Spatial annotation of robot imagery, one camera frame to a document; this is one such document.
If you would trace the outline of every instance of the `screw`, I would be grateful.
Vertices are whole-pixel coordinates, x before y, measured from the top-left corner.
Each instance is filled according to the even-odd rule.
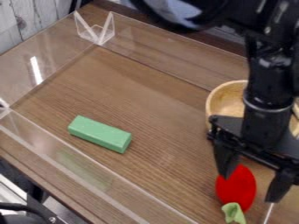
[[[268,28],[266,28],[266,34],[269,34],[272,32],[272,27],[269,26]]]
[[[55,217],[51,217],[51,218],[50,218],[50,222],[51,222],[51,223],[55,223],[55,222],[57,222],[57,218],[55,218]]]

